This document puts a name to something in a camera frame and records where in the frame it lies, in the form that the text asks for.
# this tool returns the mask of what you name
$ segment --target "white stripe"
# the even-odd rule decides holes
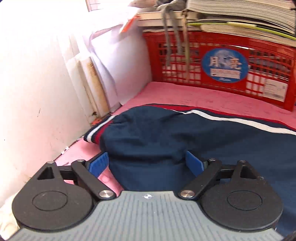
[[[91,141],[91,137],[93,136],[93,134],[98,131],[104,124],[108,123],[109,121],[111,121],[116,115],[112,115],[108,118],[108,120],[104,121],[103,123],[99,124],[96,128],[94,128],[88,135],[87,135],[87,142],[92,143]]]
[[[176,112],[180,112],[180,113],[183,113],[183,114],[192,114],[193,113],[193,114],[200,115],[201,117],[204,117],[204,118],[207,118],[207,119],[213,120],[213,121],[232,121],[232,122],[237,122],[237,123],[241,123],[241,124],[244,124],[244,125],[252,126],[252,127],[257,128],[257,129],[260,129],[260,130],[263,130],[263,131],[268,131],[268,132],[271,132],[271,133],[291,134],[291,135],[296,136],[296,132],[294,132],[294,131],[291,131],[291,130],[288,130],[288,129],[285,129],[285,128],[271,127],[271,126],[264,125],[264,124],[261,124],[261,123],[258,123],[258,122],[252,121],[252,120],[244,120],[244,119],[239,119],[239,118],[216,117],[216,116],[208,115],[208,114],[206,114],[206,113],[204,113],[202,111],[199,111],[199,110],[191,110],[191,111],[188,111],[188,112],[181,112],[181,111],[176,111]]]

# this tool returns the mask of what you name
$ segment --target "white cloth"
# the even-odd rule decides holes
[[[20,228],[12,213],[12,201],[17,193],[6,199],[4,205],[0,208],[0,235],[5,240],[9,239]]]

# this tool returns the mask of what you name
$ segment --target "blue circular sticker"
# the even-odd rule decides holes
[[[232,49],[216,48],[202,58],[204,72],[216,81],[235,83],[248,74],[248,62],[240,53]]]

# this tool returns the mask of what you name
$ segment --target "white wall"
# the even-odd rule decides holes
[[[84,0],[0,3],[0,206],[89,129],[60,48],[85,11]]]

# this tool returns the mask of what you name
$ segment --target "circular black pad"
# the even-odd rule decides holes
[[[79,186],[67,183],[62,186],[62,191],[40,188],[38,194],[34,194],[33,189],[21,190],[12,204],[16,220],[42,231],[62,230],[79,223],[92,210],[91,195]]]
[[[227,197],[228,203],[239,210],[250,211],[261,206],[261,197],[254,192],[250,191],[234,191]]]
[[[271,227],[283,211],[280,197],[268,184],[250,179],[212,187],[203,195],[201,204],[213,221],[239,231]]]
[[[33,205],[42,211],[54,211],[66,205],[68,197],[58,191],[47,191],[33,198]]]

